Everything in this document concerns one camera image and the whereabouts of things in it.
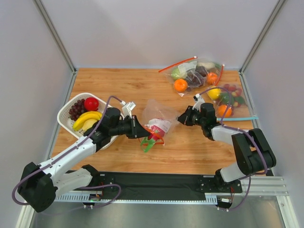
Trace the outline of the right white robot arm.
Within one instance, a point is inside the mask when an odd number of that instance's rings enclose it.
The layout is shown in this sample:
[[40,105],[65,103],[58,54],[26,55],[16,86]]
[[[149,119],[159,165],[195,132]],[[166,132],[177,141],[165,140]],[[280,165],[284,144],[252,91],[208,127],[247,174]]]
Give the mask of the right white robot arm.
[[188,106],[178,117],[186,126],[200,126],[203,135],[212,140],[232,145],[236,162],[219,170],[226,183],[245,178],[252,174],[265,174],[276,166],[276,157],[261,129],[243,130],[217,121],[215,109],[211,103],[203,103],[200,108]]

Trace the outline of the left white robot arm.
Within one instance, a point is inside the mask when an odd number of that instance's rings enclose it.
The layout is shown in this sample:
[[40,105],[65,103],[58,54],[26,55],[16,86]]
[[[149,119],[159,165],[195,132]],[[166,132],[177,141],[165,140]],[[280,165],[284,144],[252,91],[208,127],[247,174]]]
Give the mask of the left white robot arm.
[[60,154],[41,164],[28,163],[17,185],[17,193],[40,213],[56,197],[71,190],[98,188],[96,178],[99,172],[91,165],[85,165],[71,173],[68,170],[103,149],[114,136],[125,135],[129,139],[140,139],[150,134],[151,131],[139,123],[136,115],[121,118],[119,109],[107,108],[78,141]]

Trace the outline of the red fake apple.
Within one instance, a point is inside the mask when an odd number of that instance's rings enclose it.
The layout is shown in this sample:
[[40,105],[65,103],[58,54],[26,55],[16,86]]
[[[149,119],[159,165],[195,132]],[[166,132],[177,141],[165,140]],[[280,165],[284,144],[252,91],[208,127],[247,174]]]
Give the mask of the red fake apple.
[[99,107],[99,102],[94,97],[88,97],[84,101],[84,107],[87,111],[96,111]]

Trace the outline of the red dragon fruit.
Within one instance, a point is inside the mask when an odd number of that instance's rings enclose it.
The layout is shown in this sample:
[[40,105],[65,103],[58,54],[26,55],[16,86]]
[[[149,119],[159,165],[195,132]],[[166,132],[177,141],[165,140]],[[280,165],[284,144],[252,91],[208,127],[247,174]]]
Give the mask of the red dragon fruit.
[[150,132],[148,137],[141,141],[141,149],[148,152],[155,145],[164,145],[164,137],[171,127],[171,122],[162,118],[151,119],[144,128]]

